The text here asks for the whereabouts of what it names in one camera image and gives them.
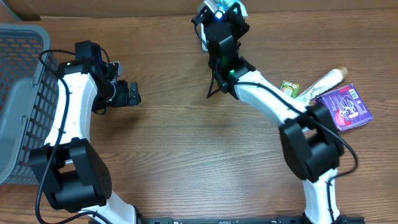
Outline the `teal plastic packet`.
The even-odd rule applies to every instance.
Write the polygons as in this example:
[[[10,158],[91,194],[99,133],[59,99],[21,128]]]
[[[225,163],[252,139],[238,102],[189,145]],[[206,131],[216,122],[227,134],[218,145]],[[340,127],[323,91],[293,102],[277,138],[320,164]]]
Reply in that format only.
[[[248,16],[246,7],[240,0],[216,0],[215,3],[223,12],[226,12],[229,8],[231,8],[233,4],[238,3],[240,5],[243,17]]]

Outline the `green yellow snack packet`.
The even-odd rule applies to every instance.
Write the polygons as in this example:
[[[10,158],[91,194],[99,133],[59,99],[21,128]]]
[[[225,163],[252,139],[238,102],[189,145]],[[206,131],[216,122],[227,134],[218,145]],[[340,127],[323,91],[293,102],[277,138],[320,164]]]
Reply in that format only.
[[[280,86],[280,90],[287,96],[296,98],[299,93],[300,85],[297,83],[292,83],[290,81],[284,80]]]

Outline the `white bamboo print tube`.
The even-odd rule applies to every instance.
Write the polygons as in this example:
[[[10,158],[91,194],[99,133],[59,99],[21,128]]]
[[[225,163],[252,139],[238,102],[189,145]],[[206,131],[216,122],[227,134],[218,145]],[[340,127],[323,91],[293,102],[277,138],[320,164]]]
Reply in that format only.
[[[343,66],[339,66],[329,71],[326,75],[317,80],[313,85],[308,87],[303,93],[299,94],[295,99],[304,103],[310,103],[316,97],[326,93],[335,86],[339,85],[348,77],[348,70]]]

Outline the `purple Carefree pad pack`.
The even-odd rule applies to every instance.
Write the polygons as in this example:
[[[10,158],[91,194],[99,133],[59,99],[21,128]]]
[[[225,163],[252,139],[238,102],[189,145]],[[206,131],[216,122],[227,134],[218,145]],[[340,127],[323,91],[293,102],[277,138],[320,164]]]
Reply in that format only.
[[[339,132],[365,125],[373,119],[373,114],[352,83],[320,95],[315,102],[329,109]]]

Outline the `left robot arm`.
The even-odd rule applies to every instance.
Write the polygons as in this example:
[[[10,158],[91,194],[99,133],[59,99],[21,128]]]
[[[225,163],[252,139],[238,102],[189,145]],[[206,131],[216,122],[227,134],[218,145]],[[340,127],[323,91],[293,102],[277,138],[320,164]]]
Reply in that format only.
[[[46,67],[58,80],[53,125],[44,145],[33,149],[29,164],[39,181],[35,215],[40,223],[42,196],[55,210],[72,217],[89,216],[91,223],[145,223],[138,209],[113,190],[109,169],[90,143],[91,115],[108,107],[136,106],[141,102],[137,83],[119,80],[121,64],[103,60],[104,48],[90,40],[75,43],[75,59]]]

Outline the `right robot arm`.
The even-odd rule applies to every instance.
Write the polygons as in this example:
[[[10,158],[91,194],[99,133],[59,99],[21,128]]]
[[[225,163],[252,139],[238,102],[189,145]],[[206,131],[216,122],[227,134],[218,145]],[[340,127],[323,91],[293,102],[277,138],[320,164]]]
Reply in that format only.
[[[239,3],[220,9],[203,1],[192,21],[210,55],[211,84],[259,110],[279,129],[284,159],[303,182],[304,221],[341,223],[334,184],[344,149],[327,108],[285,95],[239,56],[239,38],[249,30]]]

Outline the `white barcode scanner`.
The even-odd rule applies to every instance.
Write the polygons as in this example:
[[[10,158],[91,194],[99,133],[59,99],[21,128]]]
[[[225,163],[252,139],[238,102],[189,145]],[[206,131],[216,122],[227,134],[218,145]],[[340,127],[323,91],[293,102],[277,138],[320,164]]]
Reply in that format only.
[[[201,29],[201,38],[205,42],[205,43],[202,43],[202,49],[203,49],[203,51],[207,52],[208,51],[208,49],[206,47],[207,41],[206,41],[206,35],[205,35],[205,30],[204,30],[203,24],[200,24],[200,29]]]

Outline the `grey plastic basket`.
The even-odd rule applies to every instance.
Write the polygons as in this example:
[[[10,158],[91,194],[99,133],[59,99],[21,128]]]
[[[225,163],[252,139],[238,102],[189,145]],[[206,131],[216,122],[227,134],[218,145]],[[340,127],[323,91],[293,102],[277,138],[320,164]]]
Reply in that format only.
[[[1,183],[36,184],[32,149],[44,145],[58,99],[58,67],[47,31],[37,25],[1,24]]]

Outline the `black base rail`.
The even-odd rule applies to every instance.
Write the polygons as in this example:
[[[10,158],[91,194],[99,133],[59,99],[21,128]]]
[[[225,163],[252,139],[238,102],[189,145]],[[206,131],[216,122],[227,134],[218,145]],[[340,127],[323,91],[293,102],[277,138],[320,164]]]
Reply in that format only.
[[[147,218],[138,223],[147,224],[304,224],[310,223],[304,216],[277,217],[277,218],[243,218],[235,220],[222,219],[183,219],[173,220],[172,218]]]

